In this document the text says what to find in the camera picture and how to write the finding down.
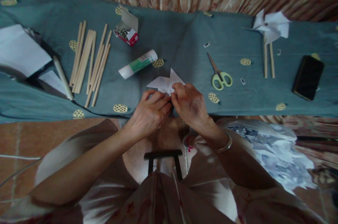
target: person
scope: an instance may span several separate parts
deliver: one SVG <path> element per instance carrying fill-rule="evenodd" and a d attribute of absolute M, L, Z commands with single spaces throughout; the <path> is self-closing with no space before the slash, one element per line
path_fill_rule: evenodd
<path fill-rule="evenodd" d="M 3 223 L 322 223 L 245 150 L 241 137 L 208 115 L 192 84 L 165 96 L 148 90 L 123 128 L 110 120 L 79 132 L 48 153 L 36 186 L 0 219 Z M 158 130 L 172 105 L 198 133 L 183 143 L 197 150 L 179 182 L 160 172 L 140 185 L 122 154 Z"/>

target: hand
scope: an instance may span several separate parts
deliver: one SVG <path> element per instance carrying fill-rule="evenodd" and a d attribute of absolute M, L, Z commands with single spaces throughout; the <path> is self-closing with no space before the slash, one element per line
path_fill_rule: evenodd
<path fill-rule="evenodd" d="M 195 130 L 206 125 L 210 117 L 203 95 L 191 83 L 175 83 L 173 89 L 171 101 L 179 116 Z"/>
<path fill-rule="evenodd" d="M 158 130 L 167 119 L 171 97 L 155 90 L 143 93 L 131 119 L 123 127 L 137 140 L 142 140 Z"/>

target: bracelet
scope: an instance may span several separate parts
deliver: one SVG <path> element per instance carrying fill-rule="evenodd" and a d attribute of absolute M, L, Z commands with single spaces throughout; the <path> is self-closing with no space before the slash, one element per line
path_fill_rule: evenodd
<path fill-rule="evenodd" d="M 214 148 L 211 148 L 212 150 L 214 150 L 215 152 L 217 152 L 217 153 L 222 153 L 222 152 L 224 152 L 224 151 L 227 151 L 230 147 L 231 147 L 231 145 L 232 145 L 232 138 L 231 138 L 231 136 L 228 134 L 228 133 L 226 133 L 227 134 L 227 136 L 229 137 L 229 141 L 228 141 L 228 143 L 224 146 L 224 147 L 222 147 L 222 148 L 220 148 L 220 149 L 214 149 Z"/>

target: person's left hand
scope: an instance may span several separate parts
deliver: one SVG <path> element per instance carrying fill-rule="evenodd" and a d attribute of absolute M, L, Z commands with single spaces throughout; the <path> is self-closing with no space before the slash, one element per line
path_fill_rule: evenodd
<path fill-rule="evenodd" d="M 171 97 L 155 90 L 143 93 L 131 119 L 123 127 L 136 140 L 142 140 L 158 130 L 167 119 Z"/>

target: black phone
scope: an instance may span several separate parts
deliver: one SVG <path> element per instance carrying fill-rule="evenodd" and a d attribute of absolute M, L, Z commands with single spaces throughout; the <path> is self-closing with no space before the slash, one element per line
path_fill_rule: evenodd
<path fill-rule="evenodd" d="M 298 69 L 292 92 L 305 100 L 313 101 L 323 70 L 323 62 L 310 55 L 304 56 Z"/>

